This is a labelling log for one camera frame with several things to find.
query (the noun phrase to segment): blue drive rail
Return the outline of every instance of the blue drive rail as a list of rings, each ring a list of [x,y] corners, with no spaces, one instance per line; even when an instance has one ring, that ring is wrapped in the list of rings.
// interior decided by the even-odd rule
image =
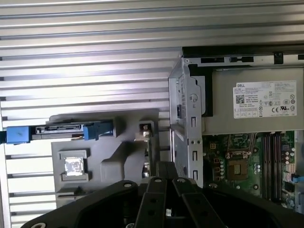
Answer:
[[[7,127],[5,131],[0,132],[0,144],[21,144],[32,140],[76,137],[83,137],[84,140],[98,140],[101,136],[115,136],[113,120]]]

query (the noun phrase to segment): blue tab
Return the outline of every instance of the blue tab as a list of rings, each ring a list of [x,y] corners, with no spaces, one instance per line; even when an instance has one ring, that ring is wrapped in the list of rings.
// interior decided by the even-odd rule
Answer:
[[[294,176],[293,177],[293,183],[298,183],[298,182],[304,182],[304,177]]]
[[[30,127],[7,127],[6,129],[6,143],[7,144],[21,144],[29,143],[31,140]]]
[[[99,139],[97,134],[97,129],[96,126],[94,126],[94,124],[84,125],[84,139],[85,140]]]

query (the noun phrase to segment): power supply label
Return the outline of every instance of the power supply label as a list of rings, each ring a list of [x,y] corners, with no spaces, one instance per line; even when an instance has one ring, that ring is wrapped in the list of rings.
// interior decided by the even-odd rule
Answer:
[[[234,118],[296,116],[296,81],[237,83]]]

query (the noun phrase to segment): screw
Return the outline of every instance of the screw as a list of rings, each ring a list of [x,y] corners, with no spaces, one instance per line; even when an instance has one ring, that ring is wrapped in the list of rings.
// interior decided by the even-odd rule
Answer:
[[[47,225],[43,222],[33,225],[31,228],[45,228]]]
[[[197,96],[196,94],[191,94],[189,99],[192,101],[192,102],[197,102],[198,99],[199,99],[199,96]]]
[[[129,223],[125,228],[133,228],[134,227],[134,223]]]
[[[212,188],[217,188],[218,187],[218,185],[217,184],[215,184],[215,183],[211,183],[211,184],[209,184],[209,187],[212,187]]]

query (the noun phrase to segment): blue connector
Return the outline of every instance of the blue connector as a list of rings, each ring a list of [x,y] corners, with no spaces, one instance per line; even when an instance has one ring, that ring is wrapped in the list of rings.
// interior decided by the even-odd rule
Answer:
[[[7,127],[6,129],[6,143],[7,144],[21,144],[29,143],[31,140],[30,127]]]
[[[84,125],[84,139],[98,140],[99,136],[113,136],[114,135],[114,123],[112,120],[95,122]]]
[[[304,182],[304,177],[299,175],[292,175],[292,182],[293,183]]]

